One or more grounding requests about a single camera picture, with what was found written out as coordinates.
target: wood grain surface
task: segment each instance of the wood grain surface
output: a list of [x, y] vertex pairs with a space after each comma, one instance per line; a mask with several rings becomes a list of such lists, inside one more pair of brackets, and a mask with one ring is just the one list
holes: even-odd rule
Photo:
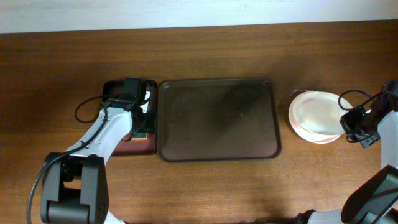
[[[272, 161], [169, 164], [113, 157], [110, 210], [129, 223], [239, 223], [341, 208], [380, 169], [369, 149], [342, 136], [318, 145], [289, 125], [290, 94], [316, 89], [377, 93], [398, 78], [398, 21], [0, 35], [0, 222], [23, 223], [45, 156], [89, 128], [81, 101], [108, 80], [267, 77], [274, 85], [282, 154]], [[353, 105], [363, 96], [348, 95]], [[96, 114], [98, 102], [82, 109]], [[40, 223], [40, 190], [32, 210]]]

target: brown tray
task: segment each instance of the brown tray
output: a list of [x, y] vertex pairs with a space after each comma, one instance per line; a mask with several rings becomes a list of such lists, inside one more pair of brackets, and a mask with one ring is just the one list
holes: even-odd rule
[[263, 78], [172, 80], [158, 94], [157, 152], [169, 162], [273, 159], [282, 149]]

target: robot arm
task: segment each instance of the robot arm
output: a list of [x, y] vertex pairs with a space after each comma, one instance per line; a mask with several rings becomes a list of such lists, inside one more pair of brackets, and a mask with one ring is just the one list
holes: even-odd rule
[[294, 223], [398, 223], [398, 212], [392, 208], [398, 201], [398, 80], [385, 83], [377, 95], [370, 112], [358, 106], [342, 116], [340, 123], [349, 142], [369, 147], [381, 140], [381, 171], [355, 191], [343, 209], [307, 211]]
[[391, 111], [377, 127], [381, 138], [381, 168], [398, 168], [398, 112]]
[[[73, 153], [49, 167], [42, 187], [40, 214], [44, 223], [125, 223], [108, 211], [105, 164], [119, 141], [132, 130], [155, 131], [155, 115], [144, 114], [141, 108], [141, 105], [146, 105], [144, 96], [147, 85], [148, 82], [127, 78], [124, 93], [106, 100], [105, 108], [99, 112], [91, 128], [67, 149], [67, 152]], [[45, 163], [54, 162], [60, 155], [62, 153], [51, 152]], [[80, 189], [65, 187], [64, 182], [76, 178], [81, 179]]]
[[[89, 139], [94, 132], [101, 126], [104, 120], [104, 110], [99, 112], [99, 116], [92, 127], [86, 134], [73, 146], [69, 147], [67, 151], [76, 149], [81, 146], [82, 142]], [[132, 126], [131, 112], [125, 111], [122, 108], [108, 108], [108, 122], [101, 130], [99, 135], [92, 141], [86, 149], [70, 154], [71, 156], [88, 157], [89, 155], [97, 155], [104, 158], [104, 163], [108, 161], [115, 147], [119, 141], [127, 134], [129, 134]]]
[[[313, 212], [307, 224], [374, 223], [376, 219], [380, 223], [396, 223], [397, 211], [391, 207], [397, 202], [398, 112], [389, 112], [377, 131], [381, 139], [381, 168], [385, 169], [358, 189], [347, 200], [344, 209]], [[367, 200], [360, 203], [360, 198]]]

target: cable wire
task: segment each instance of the cable wire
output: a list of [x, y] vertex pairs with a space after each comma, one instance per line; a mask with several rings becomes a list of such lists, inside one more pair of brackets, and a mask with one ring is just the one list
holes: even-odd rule
[[[85, 101], [82, 102], [81, 104], [79, 104], [79, 105], [77, 106], [76, 110], [75, 110], [75, 118], [76, 118], [79, 122], [85, 123], [85, 124], [86, 124], [86, 123], [93, 122], [93, 121], [99, 116], [100, 113], [98, 113], [97, 116], [96, 116], [94, 119], [90, 120], [90, 121], [82, 121], [82, 120], [79, 119], [79, 117], [77, 116], [77, 112], [78, 112], [78, 110], [80, 109], [80, 107], [83, 106], [85, 103], [87, 103], [87, 102], [89, 102], [89, 101], [91, 101], [91, 100], [94, 100], [94, 99], [102, 98], [103, 96], [92, 97], [92, 98], [90, 98], [90, 99], [88, 99], [88, 100], [85, 100]], [[101, 107], [102, 107], [102, 109], [104, 109], [104, 113], [105, 113], [105, 115], [104, 115], [104, 120], [103, 120], [103, 122], [101, 123], [101, 126], [100, 126], [100, 127], [96, 130], [96, 132], [92, 135], [92, 137], [90, 137], [89, 140], [87, 140], [87, 142], [83, 142], [83, 143], [81, 144], [81, 146], [77, 147], [76, 149], [72, 149], [72, 150], [70, 150], [70, 151], [64, 152], [64, 153], [62, 153], [61, 155], [59, 155], [58, 157], [56, 157], [56, 158], [54, 158], [53, 160], [51, 160], [50, 162], [46, 163], [46, 165], [44, 165], [43, 168], [40, 170], [40, 172], [39, 172], [39, 174], [37, 175], [37, 177], [36, 177], [36, 179], [35, 179], [35, 182], [34, 182], [34, 184], [33, 184], [33, 186], [32, 186], [32, 190], [30, 191], [30, 195], [29, 195], [29, 199], [28, 199], [28, 203], [27, 203], [26, 221], [27, 221], [28, 224], [31, 224], [31, 223], [32, 223], [32, 220], [31, 220], [32, 202], [33, 202], [33, 197], [34, 197], [34, 194], [35, 194], [35, 191], [36, 191], [36, 188], [37, 188], [37, 186], [38, 186], [38, 184], [39, 184], [40, 179], [47, 173], [48, 169], [49, 169], [54, 163], [58, 162], [59, 160], [63, 159], [64, 157], [66, 157], [66, 156], [68, 156], [68, 155], [70, 155], [70, 154], [72, 154], [72, 153], [75, 153], [75, 152], [77, 152], [77, 151], [79, 151], [79, 150], [84, 149], [87, 145], [89, 145], [89, 143], [91, 143], [91, 142], [95, 139], [95, 137], [97, 137], [97, 135], [98, 135], [98, 134], [101, 132], [101, 130], [104, 128], [106, 122], [108, 121], [108, 110], [106, 109], [106, 106], [105, 106], [105, 104], [104, 104], [103, 102], [101, 102]]]
[[[345, 94], [347, 94], [347, 93], [352, 93], [352, 92], [355, 92], [355, 93], [362, 93], [362, 94], [364, 94], [365, 96], [367, 96], [369, 99], [366, 100], [364, 103], [361, 103], [360, 105], [358, 105], [358, 106], [356, 106], [356, 107], [354, 107], [354, 108], [345, 108], [345, 107], [343, 107], [343, 106], [341, 105], [341, 99], [342, 99], [342, 97], [345, 96]], [[368, 104], [370, 101], [374, 101], [374, 100], [375, 100], [378, 96], [380, 96], [381, 94], [382, 94], [382, 93], [380, 92], [380, 93], [378, 93], [378, 94], [376, 94], [376, 95], [374, 95], [374, 96], [371, 96], [369, 93], [366, 93], [366, 92], [364, 92], [364, 91], [362, 91], [362, 90], [348, 90], [348, 91], [345, 91], [344, 93], [342, 93], [342, 94], [338, 97], [338, 106], [339, 106], [341, 109], [345, 110], [345, 111], [356, 110], [356, 109], [358, 109], [359, 107]]]

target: white plate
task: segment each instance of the white plate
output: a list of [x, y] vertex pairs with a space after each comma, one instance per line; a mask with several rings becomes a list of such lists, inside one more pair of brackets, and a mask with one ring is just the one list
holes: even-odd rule
[[[289, 121], [293, 130], [303, 139], [326, 144], [344, 133], [339, 122], [347, 111], [338, 106], [338, 96], [332, 93], [308, 91], [297, 96], [289, 107]], [[345, 99], [341, 104], [352, 108]]]

